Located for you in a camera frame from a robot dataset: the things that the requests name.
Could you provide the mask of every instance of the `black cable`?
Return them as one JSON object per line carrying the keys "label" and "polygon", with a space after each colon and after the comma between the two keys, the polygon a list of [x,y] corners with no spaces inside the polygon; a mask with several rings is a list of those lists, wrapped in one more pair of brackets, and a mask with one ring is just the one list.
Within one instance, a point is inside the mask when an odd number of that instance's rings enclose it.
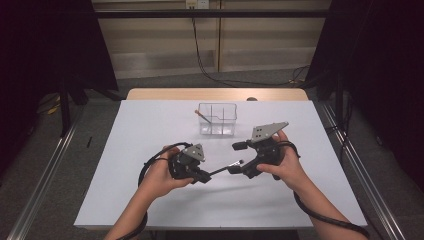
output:
{"label": "black cable", "polygon": [[319,221],[325,222],[325,223],[329,223],[329,224],[332,224],[332,225],[335,225],[335,226],[338,226],[338,227],[342,227],[342,228],[346,228],[346,229],[358,232],[358,233],[364,235],[366,238],[369,239],[370,234],[368,233],[368,231],[365,228],[360,227],[358,225],[355,225],[353,223],[340,221],[340,220],[337,220],[337,219],[334,219],[334,218],[323,216],[323,215],[321,215],[317,212],[314,212],[311,209],[309,209],[308,207],[306,207],[306,205],[300,200],[300,197],[299,197],[299,195],[297,195],[296,192],[293,192],[293,195],[294,195],[294,199],[296,200],[296,203],[297,203],[297,205],[299,205],[300,209],[302,209],[309,216],[311,216],[311,217],[313,217],[313,218],[315,218]]}
{"label": "black cable", "polygon": [[298,158],[300,158],[300,155],[299,155],[299,153],[297,152],[296,145],[294,145],[294,144],[293,144],[292,142],[290,142],[290,141],[279,141],[279,142],[277,142],[277,144],[276,144],[275,146],[272,146],[272,148],[274,148],[274,147],[278,147],[278,148],[280,148],[280,147],[291,147],[291,148],[293,148],[294,152],[296,153],[296,156],[297,156]]}
{"label": "black cable", "polygon": [[306,66],[303,66],[303,67],[298,67],[298,68],[296,68],[295,70],[293,70],[293,73],[292,73],[292,82],[293,83],[296,83],[296,79],[299,77],[299,75],[303,72],[303,70],[305,70],[305,69],[307,69],[307,68],[309,68],[311,65],[306,65]]}
{"label": "black cable", "polygon": [[[343,142],[342,142],[342,146],[340,149],[340,164],[342,165],[343,168],[343,162],[342,162],[342,154],[343,154],[343,149],[346,146],[346,143],[348,141],[348,136],[349,136],[349,127],[350,127],[350,120],[352,118],[353,115],[353,99],[352,96],[349,94],[348,96],[348,102],[347,102],[347,106],[346,106],[346,114],[345,117],[343,119],[343,124],[345,127],[345,135],[343,136]],[[365,218],[367,219],[367,222],[371,225],[371,227],[374,229],[374,231],[377,233],[377,235],[379,236],[380,239],[384,239],[383,235],[378,231],[377,227],[375,226],[375,224],[371,221],[371,218],[368,216],[367,212],[364,210],[364,208],[361,205],[361,202],[358,200],[358,204],[359,207],[362,210],[362,213],[364,214]]]}
{"label": "black cable", "polygon": [[222,79],[220,80],[220,79],[213,78],[212,76],[210,76],[206,72],[205,68],[203,67],[202,59],[201,59],[200,53],[199,53],[199,44],[197,42],[196,20],[194,18],[192,18],[192,24],[193,24],[194,40],[196,42],[197,63],[199,65],[200,71],[208,79],[210,79],[214,82],[217,82],[217,83],[227,85],[229,87],[233,87],[233,88],[237,88],[237,86],[229,84],[229,83],[245,83],[245,84],[254,84],[254,85],[262,85],[262,86],[283,86],[283,85],[291,84],[290,81],[284,82],[284,83],[258,83],[258,82],[240,81],[240,80],[222,80]]}
{"label": "black cable", "polygon": [[347,104],[346,104],[346,113],[345,116],[343,117],[343,121],[342,124],[343,126],[339,126],[339,125],[335,125],[335,126],[330,126],[330,127],[326,127],[324,128],[327,135],[329,135],[330,133],[333,133],[336,130],[344,130],[344,134],[342,133],[342,145],[340,147],[340,152],[339,152],[339,162],[341,167],[344,169],[343,167],[343,149],[346,147],[346,143],[349,139],[349,127],[350,127],[350,120],[352,118],[353,115],[353,100],[352,97],[349,95]]}
{"label": "black cable", "polygon": [[[151,157],[145,164],[143,169],[140,172],[140,175],[138,176],[138,186],[140,186],[141,182],[144,179],[144,175],[146,174],[147,170],[149,169],[149,167],[157,160],[167,160],[166,158],[158,158],[160,155],[162,155],[163,153],[165,153],[166,151],[171,150],[174,147],[177,146],[181,146],[184,145],[186,148],[193,146],[192,144],[186,143],[186,142],[180,142],[180,143],[175,143],[172,145],[169,145],[167,147],[165,147],[164,149],[162,149],[161,151],[159,151],[158,153],[156,153],[153,157]],[[147,212],[143,217],[143,220],[141,221],[140,225],[137,226],[136,229],[134,229],[133,231],[131,231],[130,233],[126,234],[123,237],[118,238],[117,240],[127,240],[127,239],[131,239],[135,236],[137,236],[138,234],[140,234],[144,228],[146,227],[147,224]]]}

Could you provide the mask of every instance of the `aluminum frame rail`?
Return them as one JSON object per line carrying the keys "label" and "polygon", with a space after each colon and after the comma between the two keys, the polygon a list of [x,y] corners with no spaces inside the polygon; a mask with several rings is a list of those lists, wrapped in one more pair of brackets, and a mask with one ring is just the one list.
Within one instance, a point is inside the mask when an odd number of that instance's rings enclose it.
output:
{"label": "aluminum frame rail", "polygon": [[326,18],[328,10],[96,10],[98,18]]}
{"label": "aluminum frame rail", "polygon": [[[327,103],[323,105],[324,112],[333,126],[336,126],[335,113],[331,106]],[[353,167],[356,175],[359,178],[359,181],[362,184],[371,204],[373,205],[378,217],[380,218],[381,223],[386,229],[387,234],[392,240],[401,240],[405,239],[396,219],[372,181],[370,175],[368,174],[364,164],[362,163],[359,155],[357,154],[355,148],[350,142],[349,138],[346,138],[346,133],[336,129],[337,139],[340,141],[340,144],[343,146],[344,143],[344,152],[346,153],[350,164]]]}
{"label": "aluminum frame rail", "polygon": [[44,197],[49,189],[49,186],[53,180],[53,177],[56,173],[57,168],[62,161],[63,156],[69,146],[69,143],[72,140],[72,137],[75,133],[76,125],[81,119],[82,112],[84,107],[80,107],[76,113],[75,121],[71,125],[68,132],[64,137],[59,139],[59,142],[56,146],[56,149],[50,158],[43,175],[35,187],[34,192],[32,193],[30,199],[28,200],[24,210],[18,217],[18,220],[15,222],[7,240],[23,240],[25,239],[28,231],[32,225],[32,222],[35,219],[35,216],[38,213],[38,210],[41,207],[41,204],[44,200]]}

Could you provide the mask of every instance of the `white tabletop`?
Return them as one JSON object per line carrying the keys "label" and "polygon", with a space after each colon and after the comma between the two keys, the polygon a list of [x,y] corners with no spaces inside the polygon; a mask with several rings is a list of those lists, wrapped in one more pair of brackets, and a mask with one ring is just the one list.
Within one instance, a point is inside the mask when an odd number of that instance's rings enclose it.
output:
{"label": "white tabletop", "polygon": [[[283,121],[289,122],[284,131],[297,146],[310,178],[351,222],[366,225],[312,102],[226,101],[237,104],[234,136],[199,134],[194,110],[201,102],[205,101],[122,101],[75,226],[110,228],[136,191],[144,162],[164,145],[202,144],[206,162],[200,168],[212,172],[240,159],[252,160],[256,156],[254,150],[234,151],[231,145],[249,139],[254,126]],[[312,226],[309,217],[296,205],[292,191],[265,173],[253,179],[218,173],[206,184],[175,189],[157,199],[148,214],[147,229]]]}

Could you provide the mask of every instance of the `clear plastic box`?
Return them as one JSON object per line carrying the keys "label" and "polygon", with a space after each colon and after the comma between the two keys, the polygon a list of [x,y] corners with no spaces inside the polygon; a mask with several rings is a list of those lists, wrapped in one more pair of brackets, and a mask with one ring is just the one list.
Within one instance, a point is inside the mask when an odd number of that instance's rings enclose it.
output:
{"label": "clear plastic box", "polygon": [[237,105],[234,103],[200,103],[200,134],[234,135]]}

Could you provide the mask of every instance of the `person's right hand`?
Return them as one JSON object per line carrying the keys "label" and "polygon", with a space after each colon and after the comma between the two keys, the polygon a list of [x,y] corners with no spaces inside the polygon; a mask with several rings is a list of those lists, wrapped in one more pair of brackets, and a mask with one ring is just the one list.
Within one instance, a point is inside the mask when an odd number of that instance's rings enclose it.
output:
{"label": "person's right hand", "polygon": [[[278,137],[274,138],[276,141],[288,141],[287,135],[282,130],[278,131],[277,135]],[[303,170],[302,165],[300,165],[299,158],[293,148],[283,147],[281,155],[283,159],[280,165],[259,164],[257,169],[261,172],[279,176],[290,189],[296,191],[304,183],[310,181],[309,177]]]}

